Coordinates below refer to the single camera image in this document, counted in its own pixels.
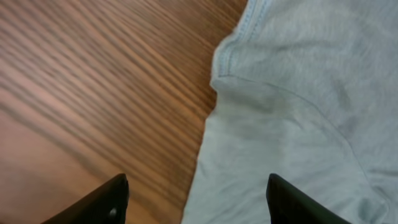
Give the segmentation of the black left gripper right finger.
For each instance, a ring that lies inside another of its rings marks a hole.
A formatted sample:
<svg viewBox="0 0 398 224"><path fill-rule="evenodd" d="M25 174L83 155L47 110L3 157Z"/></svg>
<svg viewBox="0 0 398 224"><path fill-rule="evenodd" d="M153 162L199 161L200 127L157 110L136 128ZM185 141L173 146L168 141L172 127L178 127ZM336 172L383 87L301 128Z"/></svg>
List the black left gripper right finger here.
<svg viewBox="0 0 398 224"><path fill-rule="evenodd" d="M277 174L266 190L272 224L349 224Z"/></svg>

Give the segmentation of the light blue polo shirt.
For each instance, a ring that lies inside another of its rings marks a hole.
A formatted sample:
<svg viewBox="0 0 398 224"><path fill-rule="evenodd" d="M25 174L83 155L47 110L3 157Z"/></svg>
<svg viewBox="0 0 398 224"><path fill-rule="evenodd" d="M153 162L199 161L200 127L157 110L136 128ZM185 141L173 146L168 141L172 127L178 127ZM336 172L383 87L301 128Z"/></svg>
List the light blue polo shirt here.
<svg viewBox="0 0 398 224"><path fill-rule="evenodd" d="M397 222L396 1L249 1L211 86L184 223L269 223L271 173L348 222Z"/></svg>

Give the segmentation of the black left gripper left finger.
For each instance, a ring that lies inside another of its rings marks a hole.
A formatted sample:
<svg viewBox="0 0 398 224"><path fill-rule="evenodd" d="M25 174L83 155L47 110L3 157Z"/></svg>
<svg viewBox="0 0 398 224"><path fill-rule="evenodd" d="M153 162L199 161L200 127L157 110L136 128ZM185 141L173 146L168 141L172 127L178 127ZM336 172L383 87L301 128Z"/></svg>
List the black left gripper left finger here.
<svg viewBox="0 0 398 224"><path fill-rule="evenodd" d="M129 184L118 174L44 224L125 224Z"/></svg>

